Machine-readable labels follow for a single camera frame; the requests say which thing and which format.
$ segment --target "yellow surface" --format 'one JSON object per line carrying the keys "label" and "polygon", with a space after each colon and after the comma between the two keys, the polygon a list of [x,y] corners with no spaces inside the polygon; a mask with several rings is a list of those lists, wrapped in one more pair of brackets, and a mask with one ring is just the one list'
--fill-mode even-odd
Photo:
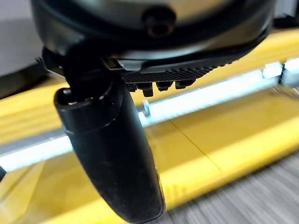
{"label": "yellow surface", "polygon": [[[197,87],[295,56],[298,32],[273,34],[249,56],[199,79]],[[0,101],[0,144],[60,127],[51,102],[64,85]],[[296,150],[298,127],[299,101],[266,90],[145,128],[167,209]],[[7,174],[1,190],[0,224],[124,223],[99,197],[74,153]]]}
{"label": "yellow surface", "polygon": [[[250,70],[262,68],[266,63],[284,62],[289,58],[297,57],[299,56],[298,36],[299,31],[297,29],[273,33],[244,58],[231,65],[213,70],[185,90],[175,90],[174,85],[168,91],[163,92],[159,92],[155,88],[154,97],[147,98],[147,100],[159,100]],[[66,86],[66,83],[48,84],[0,100],[0,145],[60,128],[61,124],[52,103],[53,95],[57,89]],[[136,105],[142,104],[144,100],[142,91],[133,93],[132,97]]]}
{"label": "yellow surface", "polygon": [[[269,90],[147,127],[167,209],[296,150],[298,127],[299,102]],[[12,223],[124,223],[98,196],[74,153],[40,169],[26,212]]]}

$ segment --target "cylindrical handle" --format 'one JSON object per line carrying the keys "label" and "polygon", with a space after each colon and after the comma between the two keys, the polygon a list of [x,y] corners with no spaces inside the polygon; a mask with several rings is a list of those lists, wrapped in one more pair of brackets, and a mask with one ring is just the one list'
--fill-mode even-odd
{"label": "cylindrical handle", "polygon": [[76,102],[60,89],[55,106],[95,188],[124,220],[144,223],[164,211],[152,153],[127,87],[111,82],[101,97]]}

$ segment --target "gray floor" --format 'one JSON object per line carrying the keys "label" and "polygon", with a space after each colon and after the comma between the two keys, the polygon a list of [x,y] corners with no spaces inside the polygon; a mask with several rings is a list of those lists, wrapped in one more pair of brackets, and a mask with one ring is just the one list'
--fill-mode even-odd
{"label": "gray floor", "polygon": [[152,224],[299,224],[299,152]]}

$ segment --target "yellow base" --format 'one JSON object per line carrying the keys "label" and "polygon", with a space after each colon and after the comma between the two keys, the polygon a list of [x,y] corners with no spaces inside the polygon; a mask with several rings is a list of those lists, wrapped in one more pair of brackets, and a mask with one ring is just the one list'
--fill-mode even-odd
{"label": "yellow base", "polygon": [[[294,151],[298,127],[299,102],[263,91],[146,128],[167,209]],[[0,195],[0,223],[124,223],[98,196],[74,153],[36,166],[39,173],[25,173]],[[15,172],[20,171],[0,186]]]}

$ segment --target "black handle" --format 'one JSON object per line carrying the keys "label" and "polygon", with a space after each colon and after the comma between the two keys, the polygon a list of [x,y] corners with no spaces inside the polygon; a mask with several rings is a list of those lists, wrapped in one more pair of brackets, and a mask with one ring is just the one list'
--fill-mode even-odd
{"label": "black handle", "polygon": [[76,102],[60,89],[55,106],[95,188],[124,220],[144,223],[164,211],[152,153],[131,95],[113,81],[101,96]]}
{"label": "black handle", "polygon": [[5,176],[5,174],[6,174],[5,170],[2,167],[0,167],[0,181],[2,181],[2,179]]}

